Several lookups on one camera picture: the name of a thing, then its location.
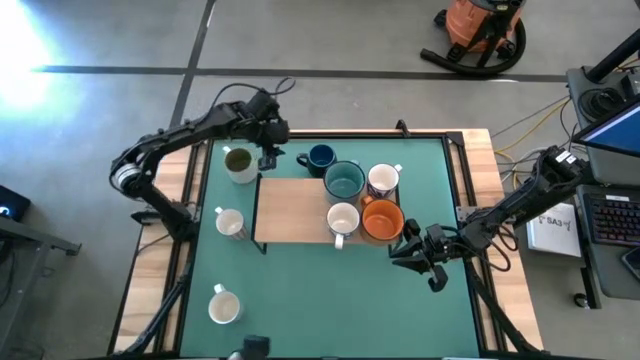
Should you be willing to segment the grey metal stand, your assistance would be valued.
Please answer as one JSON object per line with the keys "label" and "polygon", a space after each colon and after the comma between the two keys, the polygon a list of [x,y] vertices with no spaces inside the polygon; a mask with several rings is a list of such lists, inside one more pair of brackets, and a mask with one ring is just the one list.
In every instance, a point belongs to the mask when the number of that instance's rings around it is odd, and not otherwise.
{"label": "grey metal stand", "polygon": [[77,256],[82,245],[0,217],[0,360],[7,360],[48,253]]}

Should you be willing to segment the wooden shelf black metal legs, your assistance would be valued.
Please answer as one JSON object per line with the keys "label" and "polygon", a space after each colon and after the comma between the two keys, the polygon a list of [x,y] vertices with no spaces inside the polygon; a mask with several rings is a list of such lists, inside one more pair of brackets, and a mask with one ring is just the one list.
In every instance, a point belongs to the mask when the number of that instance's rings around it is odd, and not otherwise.
{"label": "wooden shelf black metal legs", "polygon": [[335,246],[326,221],[331,203],[321,179],[263,177],[257,190],[252,225],[256,242]]}

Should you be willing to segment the black phone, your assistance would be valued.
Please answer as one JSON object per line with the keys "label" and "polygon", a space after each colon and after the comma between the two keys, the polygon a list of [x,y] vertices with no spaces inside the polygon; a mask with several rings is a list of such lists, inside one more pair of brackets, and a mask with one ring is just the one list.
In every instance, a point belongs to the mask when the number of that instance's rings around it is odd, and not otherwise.
{"label": "black phone", "polygon": [[640,282],[640,247],[624,253],[621,256],[621,262],[633,277]]}

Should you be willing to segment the orange enamel mug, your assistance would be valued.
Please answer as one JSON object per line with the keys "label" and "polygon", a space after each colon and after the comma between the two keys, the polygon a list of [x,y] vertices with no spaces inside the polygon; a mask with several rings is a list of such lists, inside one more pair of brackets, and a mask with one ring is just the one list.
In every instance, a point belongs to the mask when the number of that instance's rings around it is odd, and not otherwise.
{"label": "orange enamel mug", "polygon": [[391,200],[372,196],[363,197],[360,204],[360,233],[364,241],[376,246],[395,245],[405,223],[402,209]]}

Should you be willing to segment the dark navy mug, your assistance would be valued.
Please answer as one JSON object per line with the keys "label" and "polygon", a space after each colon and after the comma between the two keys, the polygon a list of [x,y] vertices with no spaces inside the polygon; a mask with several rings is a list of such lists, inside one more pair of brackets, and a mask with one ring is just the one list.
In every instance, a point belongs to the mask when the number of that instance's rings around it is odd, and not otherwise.
{"label": "dark navy mug", "polygon": [[299,165],[306,168],[314,178],[324,176],[326,170],[337,162],[335,151],[328,145],[315,145],[308,153],[300,153],[296,156]]}

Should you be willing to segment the black cart caster leg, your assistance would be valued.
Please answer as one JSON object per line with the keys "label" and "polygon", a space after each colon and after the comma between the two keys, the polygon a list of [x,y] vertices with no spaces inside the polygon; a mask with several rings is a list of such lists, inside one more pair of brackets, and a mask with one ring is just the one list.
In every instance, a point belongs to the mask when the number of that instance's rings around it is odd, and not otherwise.
{"label": "black cart caster leg", "polygon": [[592,270],[588,267],[582,267],[580,274],[584,292],[573,295],[574,304],[583,309],[601,309],[602,304]]}

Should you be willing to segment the grey equipment cart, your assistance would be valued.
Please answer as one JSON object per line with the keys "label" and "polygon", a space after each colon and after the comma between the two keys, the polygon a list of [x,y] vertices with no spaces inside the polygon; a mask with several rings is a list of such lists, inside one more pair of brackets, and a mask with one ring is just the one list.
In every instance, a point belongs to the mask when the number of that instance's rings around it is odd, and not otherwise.
{"label": "grey equipment cart", "polygon": [[[588,70],[590,68],[574,68],[567,71],[569,94],[580,131],[618,110],[625,102],[640,94],[640,90],[634,91],[630,88],[633,76],[629,73],[611,72],[600,82],[593,83],[585,76]],[[640,301],[640,282],[621,262],[624,253],[637,247],[593,243],[581,200],[584,194],[594,193],[631,197],[640,202],[640,158],[593,147],[587,147],[587,153],[592,178],[576,189],[586,235],[586,251],[595,267],[604,295]]]}

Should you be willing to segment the cream mug green inside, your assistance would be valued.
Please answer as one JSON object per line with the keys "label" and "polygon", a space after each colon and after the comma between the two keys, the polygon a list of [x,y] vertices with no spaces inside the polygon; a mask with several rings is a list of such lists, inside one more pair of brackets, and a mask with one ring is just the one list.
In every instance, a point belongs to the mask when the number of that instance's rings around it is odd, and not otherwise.
{"label": "cream mug green inside", "polygon": [[258,175],[258,164],[253,154],[245,148],[224,146],[224,166],[230,179],[237,184],[248,184]]}

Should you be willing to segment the white mug blue flowers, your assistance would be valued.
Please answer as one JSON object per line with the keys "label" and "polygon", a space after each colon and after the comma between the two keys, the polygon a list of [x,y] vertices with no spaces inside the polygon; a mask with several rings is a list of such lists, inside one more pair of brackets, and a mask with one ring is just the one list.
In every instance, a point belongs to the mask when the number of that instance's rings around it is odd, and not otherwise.
{"label": "white mug blue flowers", "polygon": [[360,214],[357,208],[350,203],[336,203],[328,210],[326,223],[334,236],[334,247],[342,250],[345,241],[358,229]]}

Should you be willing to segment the laptop with blue screen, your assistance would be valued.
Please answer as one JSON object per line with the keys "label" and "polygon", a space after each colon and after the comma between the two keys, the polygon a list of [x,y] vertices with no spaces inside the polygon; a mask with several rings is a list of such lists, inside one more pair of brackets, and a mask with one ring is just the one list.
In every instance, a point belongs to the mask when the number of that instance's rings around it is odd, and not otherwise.
{"label": "laptop with blue screen", "polygon": [[640,158],[640,94],[572,137],[575,143]]}

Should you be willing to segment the plain white mug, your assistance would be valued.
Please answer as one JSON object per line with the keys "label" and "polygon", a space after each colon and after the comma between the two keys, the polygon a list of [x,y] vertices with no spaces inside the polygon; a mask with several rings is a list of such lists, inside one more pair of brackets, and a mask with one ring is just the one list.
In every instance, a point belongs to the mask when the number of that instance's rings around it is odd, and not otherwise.
{"label": "plain white mug", "polygon": [[229,291],[223,284],[214,286],[214,295],[208,304],[208,314],[212,321],[219,325],[237,322],[243,312],[238,296]]}

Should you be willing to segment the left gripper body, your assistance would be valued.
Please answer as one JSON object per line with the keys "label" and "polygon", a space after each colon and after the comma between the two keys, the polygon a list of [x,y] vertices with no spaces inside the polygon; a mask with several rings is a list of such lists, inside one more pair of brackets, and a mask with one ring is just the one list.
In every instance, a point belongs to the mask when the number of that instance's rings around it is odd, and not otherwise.
{"label": "left gripper body", "polygon": [[277,149],[289,140],[289,125],[279,114],[280,104],[265,90],[259,90],[247,103],[250,122],[247,139],[263,149]]}

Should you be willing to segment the black device blue light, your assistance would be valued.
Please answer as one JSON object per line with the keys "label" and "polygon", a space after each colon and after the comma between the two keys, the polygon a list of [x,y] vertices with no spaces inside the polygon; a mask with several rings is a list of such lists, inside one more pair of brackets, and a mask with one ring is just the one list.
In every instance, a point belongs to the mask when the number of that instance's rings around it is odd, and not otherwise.
{"label": "black device blue light", "polygon": [[21,222],[30,205],[28,198],[0,185],[0,216]]}

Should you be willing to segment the black pole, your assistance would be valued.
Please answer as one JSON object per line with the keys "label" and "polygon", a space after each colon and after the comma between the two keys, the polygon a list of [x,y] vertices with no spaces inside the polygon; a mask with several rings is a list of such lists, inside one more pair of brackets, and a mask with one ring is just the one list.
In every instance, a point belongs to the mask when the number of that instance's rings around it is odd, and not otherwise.
{"label": "black pole", "polygon": [[593,83],[600,82],[617,66],[621,65],[625,59],[629,58],[634,52],[639,50],[640,28],[626,38],[596,66],[588,70],[585,74],[586,78]]}

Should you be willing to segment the teal enamel mug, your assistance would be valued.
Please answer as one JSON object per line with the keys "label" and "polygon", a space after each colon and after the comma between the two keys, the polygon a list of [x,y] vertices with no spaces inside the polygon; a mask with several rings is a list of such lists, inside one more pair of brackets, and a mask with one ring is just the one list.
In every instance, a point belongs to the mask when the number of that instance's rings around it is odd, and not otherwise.
{"label": "teal enamel mug", "polygon": [[366,185],[366,176],[358,161],[337,161],[325,171],[323,184],[329,203],[355,205]]}

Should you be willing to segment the white mug dark blue pattern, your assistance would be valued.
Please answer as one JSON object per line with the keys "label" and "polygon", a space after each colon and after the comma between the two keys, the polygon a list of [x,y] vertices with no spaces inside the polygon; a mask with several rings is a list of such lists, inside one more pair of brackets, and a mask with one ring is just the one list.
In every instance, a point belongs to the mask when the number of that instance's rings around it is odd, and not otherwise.
{"label": "white mug dark blue pattern", "polygon": [[379,199],[389,197],[399,184],[402,169],[400,164],[379,163],[374,165],[367,175],[368,194]]}

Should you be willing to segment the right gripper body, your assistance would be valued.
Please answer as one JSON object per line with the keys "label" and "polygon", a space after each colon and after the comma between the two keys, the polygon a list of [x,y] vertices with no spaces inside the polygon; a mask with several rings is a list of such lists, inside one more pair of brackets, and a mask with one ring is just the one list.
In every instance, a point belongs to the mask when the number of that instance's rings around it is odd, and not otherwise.
{"label": "right gripper body", "polygon": [[453,260],[463,256],[456,228],[434,224],[427,227],[426,231],[428,254],[433,260]]}

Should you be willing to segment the black keyboard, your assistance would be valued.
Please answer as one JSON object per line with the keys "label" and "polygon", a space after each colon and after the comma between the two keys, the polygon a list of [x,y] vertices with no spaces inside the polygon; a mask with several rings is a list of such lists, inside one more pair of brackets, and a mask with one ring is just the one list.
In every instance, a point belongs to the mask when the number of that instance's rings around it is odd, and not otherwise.
{"label": "black keyboard", "polygon": [[587,193],[581,198],[593,243],[640,246],[640,202],[634,198]]}

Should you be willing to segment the green table mat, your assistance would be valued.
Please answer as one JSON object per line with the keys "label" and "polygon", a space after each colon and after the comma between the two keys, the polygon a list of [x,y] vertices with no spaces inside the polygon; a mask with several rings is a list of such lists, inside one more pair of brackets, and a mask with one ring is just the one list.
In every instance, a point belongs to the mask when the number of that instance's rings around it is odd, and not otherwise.
{"label": "green table mat", "polygon": [[[464,266],[445,265],[448,283],[433,292],[424,275],[394,265],[384,247],[347,243],[271,244],[222,235],[216,207],[253,216],[256,187],[227,174],[224,143],[213,147],[185,325],[184,357],[222,357],[249,334],[269,337],[275,357],[474,357],[478,341]],[[243,312],[219,325],[208,314],[214,286],[240,299]]]}

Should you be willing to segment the orange shop vacuum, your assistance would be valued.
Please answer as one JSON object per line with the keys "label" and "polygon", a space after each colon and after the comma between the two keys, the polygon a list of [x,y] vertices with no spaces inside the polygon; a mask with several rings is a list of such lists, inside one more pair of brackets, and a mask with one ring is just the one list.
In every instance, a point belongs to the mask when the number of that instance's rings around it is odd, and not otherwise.
{"label": "orange shop vacuum", "polygon": [[520,19],[521,8],[527,0],[454,0],[447,9],[445,26],[452,44],[458,44],[469,49],[470,52],[483,52],[489,44],[484,35],[473,46],[469,46],[482,22],[493,15],[508,16],[509,24],[503,31],[497,45],[501,46],[509,40],[515,25]]}

